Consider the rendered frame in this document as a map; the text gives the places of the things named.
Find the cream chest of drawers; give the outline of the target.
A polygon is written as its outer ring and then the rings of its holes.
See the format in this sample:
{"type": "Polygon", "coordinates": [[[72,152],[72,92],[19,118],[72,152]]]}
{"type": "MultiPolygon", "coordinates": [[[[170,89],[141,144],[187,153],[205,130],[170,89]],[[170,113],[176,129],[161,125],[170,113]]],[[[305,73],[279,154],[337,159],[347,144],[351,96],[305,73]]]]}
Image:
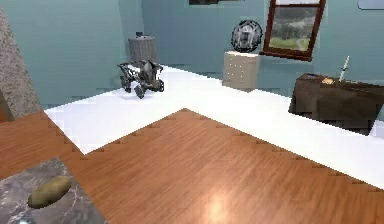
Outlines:
{"type": "Polygon", "coordinates": [[[256,88],[259,55],[227,51],[224,54],[222,85],[250,92],[256,88]]]}

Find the grey ribbed waste bin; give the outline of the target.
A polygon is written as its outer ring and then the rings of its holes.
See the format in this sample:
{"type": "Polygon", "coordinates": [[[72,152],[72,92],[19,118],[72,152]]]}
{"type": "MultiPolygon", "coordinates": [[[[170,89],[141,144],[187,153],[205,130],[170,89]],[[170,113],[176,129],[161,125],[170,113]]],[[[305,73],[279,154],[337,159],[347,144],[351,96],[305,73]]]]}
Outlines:
{"type": "Polygon", "coordinates": [[[132,61],[158,61],[154,37],[137,32],[135,37],[128,39],[128,44],[132,61]]]}

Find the red-brown framed window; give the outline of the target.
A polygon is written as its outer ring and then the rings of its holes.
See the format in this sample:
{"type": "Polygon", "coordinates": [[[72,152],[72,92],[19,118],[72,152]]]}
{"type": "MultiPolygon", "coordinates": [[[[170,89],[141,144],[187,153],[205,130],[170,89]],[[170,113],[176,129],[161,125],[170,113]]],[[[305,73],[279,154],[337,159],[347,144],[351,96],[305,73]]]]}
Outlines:
{"type": "Polygon", "coordinates": [[[326,0],[270,0],[262,55],[310,62],[326,0]]]}

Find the dark brown wooden table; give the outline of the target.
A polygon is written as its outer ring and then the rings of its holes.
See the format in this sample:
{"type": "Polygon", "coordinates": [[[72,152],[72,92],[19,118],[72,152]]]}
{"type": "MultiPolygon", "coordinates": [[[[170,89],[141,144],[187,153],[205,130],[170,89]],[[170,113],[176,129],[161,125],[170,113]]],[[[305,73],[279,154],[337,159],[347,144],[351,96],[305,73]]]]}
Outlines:
{"type": "Polygon", "coordinates": [[[369,135],[382,106],[384,86],[304,73],[296,79],[288,112],[369,135]],[[323,84],[331,78],[334,84],[323,84]]]}

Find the white candle stick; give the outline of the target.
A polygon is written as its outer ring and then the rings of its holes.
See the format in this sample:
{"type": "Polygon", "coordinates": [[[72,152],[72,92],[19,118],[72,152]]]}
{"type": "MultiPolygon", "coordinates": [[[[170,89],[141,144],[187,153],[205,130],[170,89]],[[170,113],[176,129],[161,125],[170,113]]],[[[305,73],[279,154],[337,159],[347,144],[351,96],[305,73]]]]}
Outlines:
{"type": "Polygon", "coordinates": [[[344,65],[343,65],[343,67],[341,68],[341,73],[340,73],[340,76],[339,76],[339,82],[341,82],[341,81],[344,80],[345,72],[346,72],[347,69],[348,69],[349,59],[350,59],[350,56],[348,55],[348,56],[346,57],[346,60],[345,60],[345,63],[344,63],[344,65]]]}

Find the brown potato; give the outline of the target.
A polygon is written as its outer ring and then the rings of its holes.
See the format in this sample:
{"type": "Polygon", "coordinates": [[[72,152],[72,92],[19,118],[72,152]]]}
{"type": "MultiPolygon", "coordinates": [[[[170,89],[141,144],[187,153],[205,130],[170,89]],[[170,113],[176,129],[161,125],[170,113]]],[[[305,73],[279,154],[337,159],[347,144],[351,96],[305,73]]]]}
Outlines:
{"type": "Polygon", "coordinates": [[[68,176],[56,176],[32,191],[27,205],[33,209],[41,209],[59,201],[71,188],[72,181],[68,176]]]}

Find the grey marble counter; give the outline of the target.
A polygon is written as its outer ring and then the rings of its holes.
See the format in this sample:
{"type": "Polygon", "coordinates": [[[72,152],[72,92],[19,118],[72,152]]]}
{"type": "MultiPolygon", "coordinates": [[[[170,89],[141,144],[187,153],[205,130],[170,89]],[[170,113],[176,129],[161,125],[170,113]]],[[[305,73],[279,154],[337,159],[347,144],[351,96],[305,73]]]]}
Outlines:
{"type": "Polygon", "coordinates": [[[0,180],[0,224],[108,221],[56,157],[0,180]]]}

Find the speckled grey stone pillar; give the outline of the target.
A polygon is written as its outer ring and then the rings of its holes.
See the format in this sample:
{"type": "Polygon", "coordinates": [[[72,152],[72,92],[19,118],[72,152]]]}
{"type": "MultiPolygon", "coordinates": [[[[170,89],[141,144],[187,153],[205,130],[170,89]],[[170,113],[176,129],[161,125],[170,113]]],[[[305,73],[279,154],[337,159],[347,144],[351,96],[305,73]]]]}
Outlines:
{"type": "Polygon", "coordinates": [[[41,110],[8,17],[0,7],[0,123],[12,122],[41,110]]]}

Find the dark framed wall picture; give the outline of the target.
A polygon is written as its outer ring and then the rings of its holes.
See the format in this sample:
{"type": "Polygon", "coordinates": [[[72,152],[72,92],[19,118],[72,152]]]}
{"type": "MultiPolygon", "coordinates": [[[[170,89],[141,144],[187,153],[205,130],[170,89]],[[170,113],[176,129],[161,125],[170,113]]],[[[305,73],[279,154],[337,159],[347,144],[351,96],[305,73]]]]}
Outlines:
{"type": "Polygon", "coordinates": [[[225,1],[243,1],[243,0],[188,0],[189,5],[215,5],[225,1]]]}

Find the pale blue wall panel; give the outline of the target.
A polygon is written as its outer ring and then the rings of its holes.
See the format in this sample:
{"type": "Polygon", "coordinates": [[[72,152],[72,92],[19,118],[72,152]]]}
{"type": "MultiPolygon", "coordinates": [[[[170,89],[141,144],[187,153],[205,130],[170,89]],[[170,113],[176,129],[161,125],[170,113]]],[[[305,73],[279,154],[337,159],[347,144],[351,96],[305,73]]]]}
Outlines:
{"type": "Polygon", "coordinates": [[[384,10],[384,0],[357,0],[361,10],[384,10]]]}

